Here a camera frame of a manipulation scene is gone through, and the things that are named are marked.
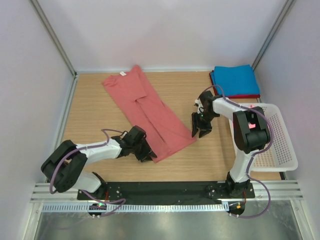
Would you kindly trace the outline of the salmon pink t-shirt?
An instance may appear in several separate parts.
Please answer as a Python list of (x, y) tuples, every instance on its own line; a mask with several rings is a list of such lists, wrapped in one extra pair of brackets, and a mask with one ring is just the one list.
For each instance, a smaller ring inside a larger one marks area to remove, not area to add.
[(160, 162), (193, 144), (196, 139), (177, 115), (161, 100), (140, 66), (102, 82), (132, 126), (146, 132), (146, 141)]

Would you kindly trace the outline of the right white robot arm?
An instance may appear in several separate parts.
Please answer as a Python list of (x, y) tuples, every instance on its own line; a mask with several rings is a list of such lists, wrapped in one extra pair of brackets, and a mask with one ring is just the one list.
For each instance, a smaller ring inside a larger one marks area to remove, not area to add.
[(270, 123), (261, 107), (249, 108), (231, 101), (223, 95), (213, 95), (211, 91), (202, 92), (195, 100), (197, 111), (191, 114), (191, 136), (202, 138), (212, 131), (211, 121), (224, 116), (232, 121), (233, 140), (236, 157), (227, 173), (225, 192), (231, 198), (242, 197), (250, 184), (251, 165), (260, 151), (272, 140)]

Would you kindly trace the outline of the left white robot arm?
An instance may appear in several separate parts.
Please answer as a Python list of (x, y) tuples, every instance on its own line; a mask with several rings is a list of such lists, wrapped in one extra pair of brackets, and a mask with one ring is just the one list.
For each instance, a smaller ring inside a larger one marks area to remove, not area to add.
[(97, 173), (86, 172), (85, 166), (128, 155), (140, 162), (157, 157), (147, 141), (147, 133), (137, 125), (129, 131), (117, 131), (116, 136), (107, 136), (101, 142), (75, 144), (65, 140), (40, 169), (49, 181), (51, 194), (75, 188), (93, 200), (102, 200), (107, 196), (108, 184)]

